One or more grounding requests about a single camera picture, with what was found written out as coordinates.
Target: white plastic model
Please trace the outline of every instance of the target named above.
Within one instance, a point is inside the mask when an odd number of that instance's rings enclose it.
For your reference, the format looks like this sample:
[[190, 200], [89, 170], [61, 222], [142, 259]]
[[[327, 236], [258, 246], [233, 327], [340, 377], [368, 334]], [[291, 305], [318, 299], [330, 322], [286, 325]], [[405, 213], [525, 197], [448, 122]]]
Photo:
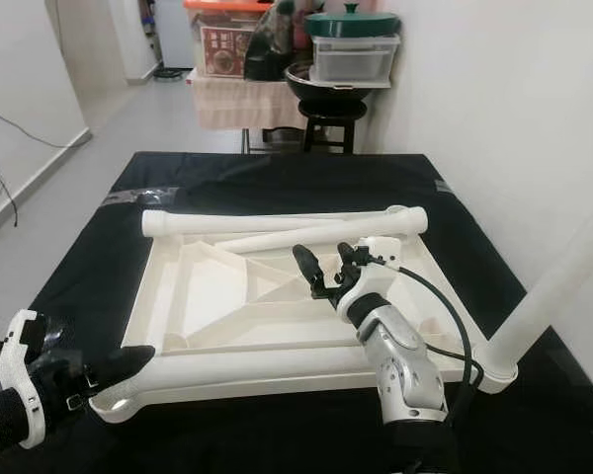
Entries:
[[[356, 221], [399, 209], [284, 217]], [[123, 422], [149, 404], [376, 385], [353, 326], [328, 301], [311, 299], [292, 255], [300, 242], [239, 255], [215, 245], [254, 235], [261, 234], [154, 238], [123, 345], [151, 344], [156, 356], [135, 377], [91, 399], [104, 420]], [[335, 235], [308, 246], [330, 278], [340, 268]], [[399, 264], [436, 284], [462, 315], [472, 343], [484, 342], [420, 237], [390, 236], [401, 243]], [[423, 286], [399, 275], [386, 298], [428, 343], [462, 350], [449, 313]], [[445, 381], [461, 379], [459, 361], [431, 357]]]
[[338, 222], [342, 221], [282, 216], [170, 214], [164, 210], [146, 210], [142, 214], [142, 234], [145, 237], [164, 237], [175, 234], [213, 234], [215, 232], [274, 232]]
[[241, 254], [260, 250], [291, 248], [295, 242], [302, 245], [324, 242], [342, 242], [375, 235], [416, 235], [426, 231], [428, 217], [422, 207], [387, 209], [383, 215], [355, 219], [336, 224], [307, 227], [227, 240], [215, 244], [222, 250]]

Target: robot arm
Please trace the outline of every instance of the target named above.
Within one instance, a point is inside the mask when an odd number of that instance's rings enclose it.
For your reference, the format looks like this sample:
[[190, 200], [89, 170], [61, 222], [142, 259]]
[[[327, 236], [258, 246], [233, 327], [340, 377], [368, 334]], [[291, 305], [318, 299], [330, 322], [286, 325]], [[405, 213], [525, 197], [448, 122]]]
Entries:
[[58, 425], [74, 420], [88, 398], [137, 374], [152, 346], [121, 348], [84, 364], [76, 351], [43, 352], [45, 318], [22, 310], [0, 343], [0, 451], [40, 444]]
[[342, 267], [334, 288], [325, 286], [308, 249], [297, 245], [293, 253], [312, 297], [328, 299], [339, 317], [357, 329], [376, 373], [392, 472], [457, 472], [455, 439], [444, 423], [448, 408], [441, 373], [428, 358], [422, 337], [383, 297], [398, 274], [382, 263], [399, 262], [400, 247], [398, 239], [388, 237], [361, 239], [356, 250], [339, 244]]

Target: white pole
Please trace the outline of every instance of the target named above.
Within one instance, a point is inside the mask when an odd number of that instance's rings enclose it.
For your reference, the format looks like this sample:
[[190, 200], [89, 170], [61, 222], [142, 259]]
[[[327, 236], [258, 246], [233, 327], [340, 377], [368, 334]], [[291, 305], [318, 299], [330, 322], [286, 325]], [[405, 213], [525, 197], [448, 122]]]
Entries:
[[377, 217], [227, 240], [218, 242], [215, 246], [227, 252], [243, 254], [246, 252], [282, 249], [296, 244], [338, 243], [345, 239], [366, 236], [415, 235], [426, 231], [427, 227], [428, 217], [426, 211], [422, 207], [409, 207]]
[[142, 234], [163, 237], [173, 234], [218, 234], [230, 232], [275, 232], [344, 222], [342, 219], [303, 217], [170, 214], [146, 210], [142, 214]]
[[593, 215], [494, 336], [475, 348], [486, 375], [481, 390], [499, 392], [516, 378], [517, 362], [592, 274]]

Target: grey floor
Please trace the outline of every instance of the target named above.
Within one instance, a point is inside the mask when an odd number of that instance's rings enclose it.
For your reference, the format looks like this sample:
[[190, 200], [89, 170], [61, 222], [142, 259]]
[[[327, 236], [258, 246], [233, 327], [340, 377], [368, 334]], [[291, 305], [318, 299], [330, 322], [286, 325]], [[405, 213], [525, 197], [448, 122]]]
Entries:
[[150, 82], [0, 228], [0, 339], [27, 308], [95, 212], [132, 154], [141, 150], [238, 153], [240, 132], [198, 126], [189, 86]]

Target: black cloth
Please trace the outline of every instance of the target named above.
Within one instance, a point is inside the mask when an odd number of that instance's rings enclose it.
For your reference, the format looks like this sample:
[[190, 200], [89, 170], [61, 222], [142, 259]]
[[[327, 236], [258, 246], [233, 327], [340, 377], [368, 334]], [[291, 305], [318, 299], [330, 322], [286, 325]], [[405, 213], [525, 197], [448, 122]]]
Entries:
[[[424, 206], [423, 240], [486, 337], [524, 295], [462, 203], [422, 155], [238, 156], [136, 153], [112, 191], [181, 187], [164, 208], [213, 214], [361, 211]], [[116, 349], [150, 239], [144, 206], [101, 207], [31, 308], [65, 327], [62, 344], [93, 359]], [[454, 393], [448, 387], [448, 395]], [[459, 426], [465, 473], [593, 469], [593, 386], [548, 330], [498, 395], [477, 394]], [[384, 472], [375, 389], [212, 400], [141, 410], [107, 425], [89, 412], [0, 472]]]

